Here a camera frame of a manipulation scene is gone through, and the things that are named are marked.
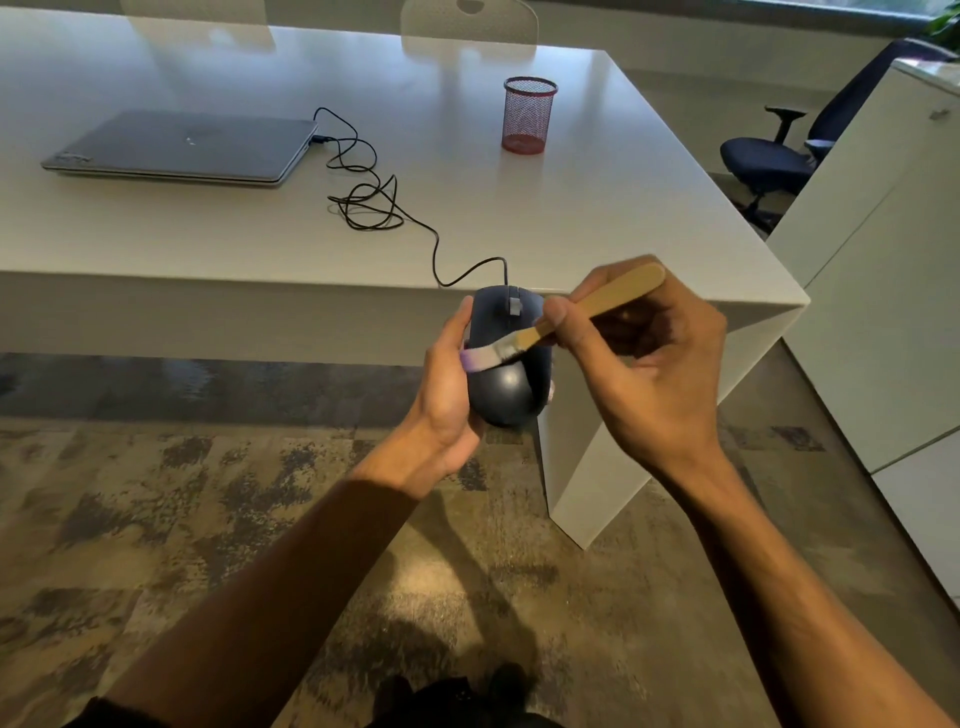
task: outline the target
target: black computer mouse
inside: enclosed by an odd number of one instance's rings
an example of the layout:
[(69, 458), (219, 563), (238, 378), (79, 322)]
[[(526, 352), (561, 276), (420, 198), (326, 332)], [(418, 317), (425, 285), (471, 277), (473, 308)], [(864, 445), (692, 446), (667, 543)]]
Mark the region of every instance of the black computer mouse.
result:
[[(481, 288), (473, 297), (467, 349), (492, 344), (543, 313), (543, 296), (516, 286)], [(553, 352), (532, 347), (519, 358), (467, 374), (470, 407), (490, 425), (520, 427), (539, 415), (550, 397)]]

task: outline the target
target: black cable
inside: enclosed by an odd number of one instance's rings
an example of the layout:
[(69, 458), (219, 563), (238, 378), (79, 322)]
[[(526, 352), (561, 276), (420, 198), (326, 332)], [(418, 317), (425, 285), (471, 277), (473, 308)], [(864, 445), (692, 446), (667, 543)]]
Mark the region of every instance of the black cable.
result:
[[(326, 111), (326, 113), (331, 116), (339, 119), (348, 127), (350, 131), (353, 132), (353, 136), (326, 136), (325, 134), (314, 134), (311, 141), (318, 144), (325, 144), (328, 141), (335, 142), (337, 145), (337, 154), (335, 154), (327, 163), (326, 166), (329, 169), (343, 169), (348, 172), (369, 172), (373, 175), (373, 178), (376, 180), (376, 184), (371, 182), (360, 182), (356, 184), (350, 192), (347, 193), (344, 197), (337, 197), (336, 195), (329, 195), (327, 199), (337, 206), (340, 210), (340, 214), (343, 216), (344, 220), (347, 221), (347, 224), (356, 231), (389, 231), (395, 230), (403, 225), (407, 220), (412, 223), (419, 225), (425, 230), (429, 230), (433, 233), (434, 244), (433, 244), (433, 256), (432, 256), (432, 267), (433, 267), (433, 278), (442, 288), (449, 288), (451, 285), (456, 285), (461, 280), (469, 276), (473, 271), (479, 268), (481, 265), (486, 265), (487, 263), (494, 263), (500, 261), (503, 263), (503, 284), (510, 285), (509, 278), (507, 276), (507, 259), (500, 255), (495, 255), (493, 257), (488, 257), (481, 260), (479, 263), (470, 266), (465, 273), (458, 276), (456, 279), (452, 280), (450, 283), (444, 283), (440, 280), (440, 276), (437, 275), (437, 251), (440, 249), (440, 234), (431, 228), (426, 223), (421, 222), (416, 217), (407, 212), (403, 207), (396, 203), (396, 192), (397, 192), (397, 179), (396, 175), (391, 175), (386, 182), (380, 180), (380, 176), (373, 171), (373, 168), (376, 166), (377, 157), (376, 150), (373, 148), (373, 145), (366, 139), (361, 139), (359, 132), (356, 128), (350, 124), (347, 119), (345, 119), (340, 114), (331, 111), (327, 107), (318, 107), (316, 111), (313, 112), (313, 120), (317, 120), (317, 116), (320, 115), (321, 111)], [(353, 149), (357, 144), (364, 144), (370, 148), (370, 151), (373, 153), (373, 162), (371, 164), (348, 164), (344, 162), (344, 155)], [(370, 201), (377, 197), (384, 197), (389, 203), (389, 209), (382, 209), (370, 204)], [(358, 222), (355, 217), (351, 216), (351, 211), (354, 211), (359, 208), (365, 212), (376, 212), (382, 217), (375, 223), (369, 225), (365, 223)]]

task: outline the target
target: gray laptop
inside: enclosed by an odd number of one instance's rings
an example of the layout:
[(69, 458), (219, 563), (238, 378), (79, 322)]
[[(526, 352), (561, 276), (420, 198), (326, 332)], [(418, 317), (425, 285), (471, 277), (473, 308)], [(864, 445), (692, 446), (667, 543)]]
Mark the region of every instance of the gray laptop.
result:
[(84, 175), (276, 185), (310, 146), (314, 121), (125, 111), (45, 159)]

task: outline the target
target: chair base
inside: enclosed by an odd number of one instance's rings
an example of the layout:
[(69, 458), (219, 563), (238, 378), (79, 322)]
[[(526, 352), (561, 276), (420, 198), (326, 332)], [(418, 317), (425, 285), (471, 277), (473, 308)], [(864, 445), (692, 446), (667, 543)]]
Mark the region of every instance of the chair base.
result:
[(731, 200), (731, 203), (737, 208), (740, 214), (743, 215), (744, 219), (748, 223), (756, 228), (760, 228), (769, 235), (774, 231), (774, 228), (777, 226), (777, 223), (780, 221), (783, 215), (776, 212), (767, 212), (766, 210), (759, 209), (760, 200), (762, 199), (763, 195), (757, 195), (756, 199), (754, 199), (754, 201), (749, 205), (742, 205), (735, 200)]

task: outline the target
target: white cabinet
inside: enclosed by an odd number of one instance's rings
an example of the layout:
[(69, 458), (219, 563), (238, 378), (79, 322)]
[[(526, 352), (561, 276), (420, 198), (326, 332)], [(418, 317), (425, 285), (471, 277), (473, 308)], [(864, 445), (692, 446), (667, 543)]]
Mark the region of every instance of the white cabinet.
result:
[(960, 432), (874, 475), (947, 593), (960, 599)]
[(768, 240), (811, 299), (787, 346), (955, 597), (958, 93), (957, 66), (897, 61)]
[(960, 425), (959, 182), (960, 115), (806, 287), (786, 335), (871, 473)]

